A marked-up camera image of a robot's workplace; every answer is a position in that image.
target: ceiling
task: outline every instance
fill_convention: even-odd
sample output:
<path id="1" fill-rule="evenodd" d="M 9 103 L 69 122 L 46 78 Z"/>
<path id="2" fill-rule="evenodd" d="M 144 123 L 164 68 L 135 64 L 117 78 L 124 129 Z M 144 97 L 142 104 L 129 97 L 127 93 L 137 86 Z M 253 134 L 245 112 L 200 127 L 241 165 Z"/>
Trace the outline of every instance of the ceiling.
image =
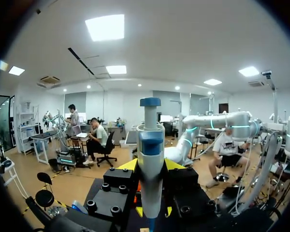
<path id="1" fill-rule="evenodd" d="M 256 90 L 248 81 L 263 77 L 238 72 L 255 66 L 272 70 L 277 88 L 290 88 L 290 38 L 252 0 L 57 0 L 40 9 L 4 59 L 9 69 L 25 71 L 20 76 L 0 71 L 0 86 L 36 86 L 40 78 L 55 76 L 62 85 L 49 91 L 56 94 L 64 88 L 87 91 L 88 84 L 91 91 L 180 86 L 180 92 L 232 94 Z M 85 20 L 115 14 L 125 15 L 125 38 L 93 42 Z M 88 67 L 126 65 L 127 74 L 96 79 L 102 76 L 89 74 L 69 47 Z M 203 83 L 211 78 L 222 84 Z"/>

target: door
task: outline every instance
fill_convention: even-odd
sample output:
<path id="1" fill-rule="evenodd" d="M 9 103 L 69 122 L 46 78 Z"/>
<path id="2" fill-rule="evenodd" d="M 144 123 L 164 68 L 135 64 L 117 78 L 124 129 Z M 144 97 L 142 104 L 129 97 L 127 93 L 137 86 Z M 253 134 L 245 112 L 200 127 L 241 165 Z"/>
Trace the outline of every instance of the door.
<path id="1" fill-rule="evenodd" d="M 219 113 L 222 114 L 224 111 L 226 111 L 227 113 L 229 112 L 229 104 L 228 103 L 219 104 Z"/>
<path id="2" fill-rule="evenodd" d="M 10 97 L 0 95 L 0 143 L 4 151 L 13 148 L 10 134 Z"/>

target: laptop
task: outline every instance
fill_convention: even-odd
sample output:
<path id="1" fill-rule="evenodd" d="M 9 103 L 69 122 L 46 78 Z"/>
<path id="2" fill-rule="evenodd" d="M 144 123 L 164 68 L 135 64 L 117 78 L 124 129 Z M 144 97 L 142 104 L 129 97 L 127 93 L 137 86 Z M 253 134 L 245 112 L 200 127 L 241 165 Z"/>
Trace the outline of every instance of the laptop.
<path id="1" fill-rule="evenodd" d="M 88 136 L 87 133 L 82 133 L 81 126 L 77 125 L 73 127 L 74 133 L 78 138 L 86 138 Z"/>

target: sneaker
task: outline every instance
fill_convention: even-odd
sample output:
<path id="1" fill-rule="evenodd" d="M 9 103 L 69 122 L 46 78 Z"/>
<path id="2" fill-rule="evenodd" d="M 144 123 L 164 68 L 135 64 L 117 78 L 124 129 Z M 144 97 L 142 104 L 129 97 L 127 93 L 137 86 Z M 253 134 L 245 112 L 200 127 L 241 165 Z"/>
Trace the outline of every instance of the sneaker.
<path id="1" fill-rule="evenodd" d="M 93 161 L 87 159 L 85 162 L 83 162 L 83 165 L 89 165 L 89 164 L 93 164 Z"/>
<path id="2" fill-rule="evenodd" d="M 216 186 L 216 185 L 219 185 L 219 182 L 218 181 L 216 181 L 216 180 L 214 180 L 214 179 L 212 179 L 210 182 L 208 182 L 205 186 L 207 187 L 207 188 L 212 188 L 213 186 Z"/>

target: glass door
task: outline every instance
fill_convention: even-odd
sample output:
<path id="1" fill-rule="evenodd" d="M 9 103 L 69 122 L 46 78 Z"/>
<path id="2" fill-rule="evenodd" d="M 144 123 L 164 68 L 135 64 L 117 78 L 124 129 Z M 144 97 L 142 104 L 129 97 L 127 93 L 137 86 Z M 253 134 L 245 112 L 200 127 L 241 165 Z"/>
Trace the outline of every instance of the glass door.
<path id="1" fill-rule="evenodd" d="M 0 143 L 4 151 L 13 148 L 10 134 L 10 97 L 0 95 Z"/>

